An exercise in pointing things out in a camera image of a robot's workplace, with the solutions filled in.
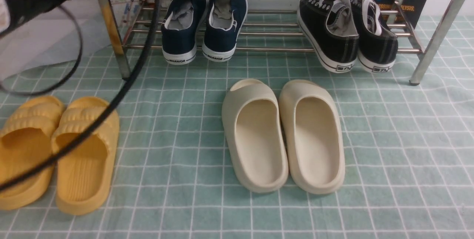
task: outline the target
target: metal shoe rack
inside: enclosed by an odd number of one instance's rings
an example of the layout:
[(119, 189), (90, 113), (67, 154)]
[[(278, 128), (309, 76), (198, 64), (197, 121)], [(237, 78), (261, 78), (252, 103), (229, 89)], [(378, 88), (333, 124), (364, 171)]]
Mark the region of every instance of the metal shoe rack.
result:
[[(408, 38), (409, 42), (412, 45), (412, 48), (400, 48), (398, 53), (403, 54), (416, 54), (419, 58), (419, 63), (413, 72), (413, 75), (410, 79), (411, 85), (418, 85), (425, 74), (428, 66), (433, 60), (437, 50), (439, 49), (441, 42), (445, 38), (449, 28), (452, 25), (455, 17), (459, 13), (461, 6), (465, 0), (451, 0), (441, 18), (430, 42), (426, 47), (422, 45), (419, 38), (417, 37), (413, 26), (410, 24), (408, 19), (405, 16), (405, 12), (401, 8), (401, 2), (403, 0), (396, 0), (395, 5), (392, 10), (382, 10), (382, 14), (389, 15), (388, 26), (392, 29), (403, 30), (403, 32), (397, 33), (399, 37)], [(131, 29), (128, 30), (127, 34), (124, 37), (124, 40), (120, 37), (120, 33), (117, 26), (117, 21), (115, 20), (113, 10), (110, 4), (110, 0), (99, 0), (99, 4), (102, 10), (102, 14), (107, 25), (107, 30), (110, 36), (110, 41), (112, 43), (112, 48), (114, 50), (115, 56), (117, 58), (118, 66), (122, 77), (125, 79), (130, 74), (130, 67), (127, 61), (126, 51), (129, 49), (141, 49), (143, 45), (132, 43), (132, 38), (136, 33), (146, 33), (148, 30), (143, 28), (137, 28), (139, 25), (146, 25), (150, 23), (149, 17), (152, 7), (147, 3), (147, 0), (140, 0), (141, 9), (137, 14), (137, 18), (131, 25)], [(249, 14), (295, 14), (296, 10), (252, 10), (250, 6)], [(393, 23), (395, 16), (399, 15), (405, 20), (404, 23)], [(256, 22), (246, 22), (244, 27), (252, 28), (297, 28), (296, 23), (256, 23)], [(302, 37), (301, 32), (242, 32), (240, 36), (261, 36), (261, 37)], [(153, 49), (161, 49), (160, 45), (155, 45)], [(240, 47), (237, 44), (237, 50), (240, 51), (267, 51), (267, 52), (313, 52), (312, 48), (287, 48), (287, 47)]]

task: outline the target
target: tiled floor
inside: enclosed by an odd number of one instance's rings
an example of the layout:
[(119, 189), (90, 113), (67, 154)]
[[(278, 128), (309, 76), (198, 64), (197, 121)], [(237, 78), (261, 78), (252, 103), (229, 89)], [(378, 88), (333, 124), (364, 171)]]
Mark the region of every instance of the tiled floor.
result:
[[(422, 17), (425, 44), (436, 22)], [(239, 44), (310, 46), (303, 38), (241, 38)], [(372, 75), (360, 65), (330, 74), (313, 53), (239, 53), (220, 64), (199, 55), (173, 67), (154, 52), (118, 110), (120, 148), (106, 204), (85, 216), (61, 213), (53, 177), (37, 202), (0, 212), (0, 238), (472, 239), (473, 47), (474, 18), (459, 17), (417, 87), (408, 85), (418, 61), (413, 55), (398, 55), (391, 72)], [(131, 59), (138, 54), (131, 51)], [(30, 70), (9, 83), (40, 89), (68, 68)], [(278, 192), (259, 195), (238, 183), (220, 108), (226, 90), (247, 77), (277, 94), (290, 79), (308, 79), (333, 95), (347, 165), (336, 194), (310, 195), (289, 180)], [(107, 47), (85, 58), (54, 95), (65, 103), (87, 95), (111, 99), (121, 84)], [(0, 94), (0, 101), (5, 122), (25, 99)]]

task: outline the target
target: canvas sneaker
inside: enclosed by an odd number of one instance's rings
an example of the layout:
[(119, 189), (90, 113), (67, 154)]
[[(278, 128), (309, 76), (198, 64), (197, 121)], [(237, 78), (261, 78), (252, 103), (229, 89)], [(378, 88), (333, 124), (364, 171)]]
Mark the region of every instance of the canvas sneaker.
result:
[(374, 0), (350, 0), (360, 36), (358, 57), (371, 73), (386, 73), (395, 63), (398, 38), (390, 31)]
[(196, 34), (206, 5), (206, 0), (171, 0), (161, 24), (163, 56), (169, 64), (188, 64), (196, 57)]
[(349, 0), (300, 0), (297, 18), (325, 69), (334, 73), (352, 69), (359, 35)]
[(247, 12), (247, 0), (209, 0), (203, 53), (210, 61), (230, 60)]

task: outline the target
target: slide sandal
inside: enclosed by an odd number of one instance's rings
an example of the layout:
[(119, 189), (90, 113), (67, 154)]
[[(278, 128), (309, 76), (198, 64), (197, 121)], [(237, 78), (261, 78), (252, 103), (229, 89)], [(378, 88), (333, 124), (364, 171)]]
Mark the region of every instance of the slide sandal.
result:
[(346, 173), (341, 125), (331, 95), (313, 82), (289, 81), (280, 94), (291, 176), (314, 194), (335, 192)]
[[(51, 139), (54, 153), (84, 131), (108, 104), (97, 97), (83, 97), (72, 102)], [(92, 136), (58, 161), (56, 206), (59, 210), (83, 215), (107, 200), (118, 137), (119, 115), (114, 111)]]
[[(56, 130), (64, 104), (53, 96), (31, 99), (8, 118), (0, 131), (0, 183), (3, 183), (52, 154), (51, 135)], [(0, 210), (12, 210), (41, 197), (48, 188), (54, 167), (0, 192)]]
[(271, 192), (288, 178), (278, 102), (256, 79), (232, 86), (222, 104), (222, 123), (239, 182), (252, 192)]

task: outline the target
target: electrical cord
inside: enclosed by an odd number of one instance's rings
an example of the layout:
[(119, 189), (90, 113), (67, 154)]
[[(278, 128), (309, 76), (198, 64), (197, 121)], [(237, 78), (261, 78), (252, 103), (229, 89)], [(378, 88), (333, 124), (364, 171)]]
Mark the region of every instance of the electrical cord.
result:
[(61, 10), (63, 13), (65, 13), (66, 16), (73, 22), (74, 27), (76, 28), (77, 34), (79, 36), (79, 54), (77, 55), (76, 62), (74, 62), (74, 66), (71, 69), (71, 71), (68, 74), (66, 74), (66, 76), (62, 78), (59, 82), (41, 91), (37, 91), (37, 92), (14, 91), (14, 90), (6, 88), (5, 85), (3, 84), (3, 81), (0, 81), (0, 91), (6, 92), (8, 94), (17, 95), (17, 96), (41, 96), (53, 91), (54, 89), (58, 89), (59, 87), (61, 87), (63, 84), (65, 84), (65, 82), (67, 82), (73, 76), (74, 72), (76, 72), (77, 68), (79, 67), (79, 64), (81, 63), (81, 59), (83, 57), (83, 45), (84, 45), (83, 33), (81, 32), (81, 28), (79, 27), (79, 23), (77, 22), (76, 18), (68, 9), (64, 8), (62, 5), (59, 5), (57, 8)]
[(50, 166), (53, 166), (60, 158), (66, 156), (71, 151), (73, 151), (76, 147), (81, 145), (81, 143), (83, 143), (97, 128), (99, 128), (99, 126), (109, 117), (110, 114), (112, 114), (115, 108), (117, 108), (117, 106), (120, 104), (122, 99), (125, 97), (127, 92), (130, 90), (130, 88), (134, 84), (135, 80), (137, 80), (137, 77), (140, 74), (140, 71), (144, 67), (144, 64), (147, 60), (147, 57), (151, 49), (151, 45), (154, 41), (154, 35), (155, 35), (154, 32), (156, 31), (157, 26), (158, 26), (158, 10), (160, 8), (160, 0), (154, 0), (154, 1), (155, 3), (154, 3), (152, 19), (150, 23), (150, 29), (147, 35), (147, 39), (145, 40), (144, 47), (142, 49), (140, 57), (137, 60), (137, 64), (135, 65), (132, 72), (130, 73), (130, 77), (125, 81), (125, 84), (119, 90), (119, 92), (114, 97), (114, 99), (112, 99), (110, 104), (105, 108), (102, 114), (100, 114), (100, 116), (98, 116), (98, 118), (92, 124), (90, 124), (88, 128), (86, 128), (81, 134), (79, 134), (76, 138), (74, 138), (73, 141), (71, 141), (67, 146), (65, 146), (61, 150), (59, 150), (56, 154), (53, 154), (47, 160), (38, 164), (36, 167), (31, 168), (30, 170), (27, 170), (27, 172), (22, 173), (21, 175), (11, 180), (8, 180), (5, 183), (0, 184), (0, 192), (33, 177), (34, 175), (40, 173), (42, 170)]

